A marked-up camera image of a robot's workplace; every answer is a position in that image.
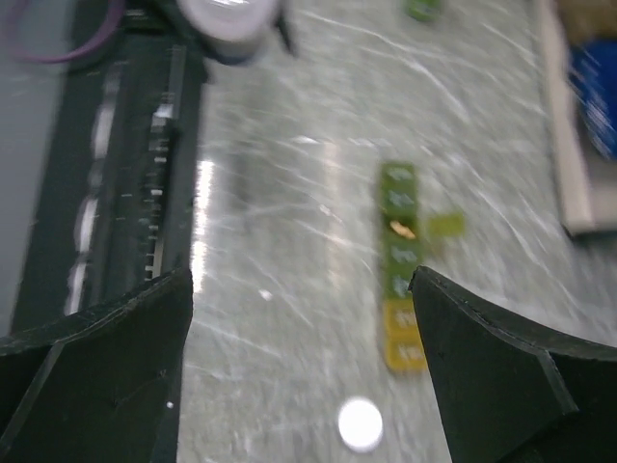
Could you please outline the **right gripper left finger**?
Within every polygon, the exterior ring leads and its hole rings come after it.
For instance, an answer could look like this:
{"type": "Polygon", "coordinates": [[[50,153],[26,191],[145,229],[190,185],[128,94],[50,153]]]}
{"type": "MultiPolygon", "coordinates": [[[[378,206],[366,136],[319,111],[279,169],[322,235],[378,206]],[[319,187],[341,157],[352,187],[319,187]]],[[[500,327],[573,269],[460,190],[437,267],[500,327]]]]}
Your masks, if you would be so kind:
{"type": "Polygon", "coordinates": [[[193,282],[177,268],[1,340],[5,462],[173,462],[193,282]]]}

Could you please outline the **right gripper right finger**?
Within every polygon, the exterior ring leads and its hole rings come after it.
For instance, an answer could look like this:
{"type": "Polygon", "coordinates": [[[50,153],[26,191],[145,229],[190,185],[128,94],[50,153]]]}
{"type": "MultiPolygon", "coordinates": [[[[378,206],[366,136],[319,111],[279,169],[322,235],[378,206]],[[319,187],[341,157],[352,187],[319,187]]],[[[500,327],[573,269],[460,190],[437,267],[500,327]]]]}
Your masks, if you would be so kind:
{"type": "Polygon", "coordinates": [[[420,266],[416,320],[454,462],[613,462],[616,350],[420,266]]]}

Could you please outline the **white bottle cap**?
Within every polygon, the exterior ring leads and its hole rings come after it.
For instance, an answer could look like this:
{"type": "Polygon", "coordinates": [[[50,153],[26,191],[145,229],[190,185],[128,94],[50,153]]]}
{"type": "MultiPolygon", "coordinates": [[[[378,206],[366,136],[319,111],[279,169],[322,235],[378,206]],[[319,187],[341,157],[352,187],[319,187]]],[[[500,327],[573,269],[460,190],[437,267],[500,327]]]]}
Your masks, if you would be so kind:
{"type": "Polygon", "coordinates": [[[357,453],[369,453],[382,441],[383,417],[372,400],[364,396],[352,396],[339,408],[337,429],[348,449],[357,453]]]}

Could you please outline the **green weekly pill organizer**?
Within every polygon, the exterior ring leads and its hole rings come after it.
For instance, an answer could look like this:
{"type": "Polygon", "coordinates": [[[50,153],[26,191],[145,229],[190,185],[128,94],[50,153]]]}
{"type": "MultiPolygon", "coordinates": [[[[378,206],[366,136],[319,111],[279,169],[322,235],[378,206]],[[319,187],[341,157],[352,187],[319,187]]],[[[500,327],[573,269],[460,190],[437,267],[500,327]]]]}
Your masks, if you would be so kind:
{"type": "Polygon", "coordinates": [[[465,233],[465,215],[454,208],[423,216],[416,167],[393,160],[380,166],[378,210],[384,360],[396,373],[420,371],[426,368],[426,360],[410,280],[424,258],[438,251],[441,241],[465,233]]]}

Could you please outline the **dark white-capped pill bottle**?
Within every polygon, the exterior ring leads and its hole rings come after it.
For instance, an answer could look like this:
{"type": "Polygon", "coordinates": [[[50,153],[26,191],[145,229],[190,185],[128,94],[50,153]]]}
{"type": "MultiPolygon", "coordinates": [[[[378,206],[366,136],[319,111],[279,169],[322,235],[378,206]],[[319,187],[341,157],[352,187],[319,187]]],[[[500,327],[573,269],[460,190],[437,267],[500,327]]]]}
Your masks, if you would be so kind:
{"type": "Polygon", "coordinates": [[[180,0],[177,5],[209,56],[228,66],[259,53],[282,9],[278,0],[180,0]]]}

